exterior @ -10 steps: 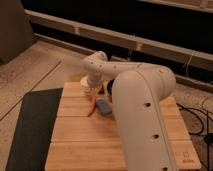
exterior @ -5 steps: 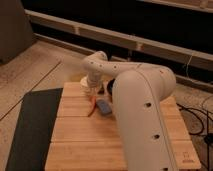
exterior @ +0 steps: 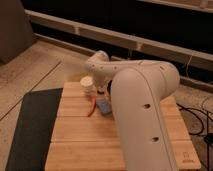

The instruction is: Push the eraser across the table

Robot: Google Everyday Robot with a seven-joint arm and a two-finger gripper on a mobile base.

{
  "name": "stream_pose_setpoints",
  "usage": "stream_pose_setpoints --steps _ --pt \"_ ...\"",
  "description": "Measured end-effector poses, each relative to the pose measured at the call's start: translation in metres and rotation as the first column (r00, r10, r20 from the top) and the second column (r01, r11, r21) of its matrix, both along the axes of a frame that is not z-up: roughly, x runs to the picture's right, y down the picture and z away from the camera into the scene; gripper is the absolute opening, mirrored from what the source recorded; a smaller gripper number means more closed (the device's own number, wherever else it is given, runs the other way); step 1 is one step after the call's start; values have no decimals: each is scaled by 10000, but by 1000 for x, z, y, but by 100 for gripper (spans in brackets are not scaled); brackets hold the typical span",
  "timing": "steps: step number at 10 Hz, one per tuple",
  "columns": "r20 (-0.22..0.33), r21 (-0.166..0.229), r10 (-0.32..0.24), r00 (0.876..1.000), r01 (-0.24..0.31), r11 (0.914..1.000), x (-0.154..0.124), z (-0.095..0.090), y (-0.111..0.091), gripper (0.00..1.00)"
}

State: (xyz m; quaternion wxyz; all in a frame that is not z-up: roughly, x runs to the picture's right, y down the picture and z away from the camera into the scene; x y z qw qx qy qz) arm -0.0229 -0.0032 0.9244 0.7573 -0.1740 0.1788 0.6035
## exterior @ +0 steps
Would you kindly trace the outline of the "orange tipped gripper finger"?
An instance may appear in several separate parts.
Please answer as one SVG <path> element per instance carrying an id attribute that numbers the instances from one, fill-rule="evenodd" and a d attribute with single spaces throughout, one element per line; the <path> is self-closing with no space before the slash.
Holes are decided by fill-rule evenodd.
<path id="1" fill-rule="evenodd" d="M 96 108 L 96 96 L 90 96 L 90 102 L 91 102 L 91 105 L 90 105 L 89 112 L 87 114 L 88 117 L 90 117 L 93 114 Z"/>

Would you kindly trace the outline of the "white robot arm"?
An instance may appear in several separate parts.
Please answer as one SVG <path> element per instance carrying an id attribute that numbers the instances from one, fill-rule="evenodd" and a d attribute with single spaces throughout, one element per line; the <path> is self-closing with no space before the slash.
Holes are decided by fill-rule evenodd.
<path id="1" fill-rule="evenodd" d="M 127 171 L 178 171 L 160 102 L 180 83 L 165 61 L 112 61 L 103 51 L 85 62 L 95 86 L 111 85 L 111 105 Z"/>

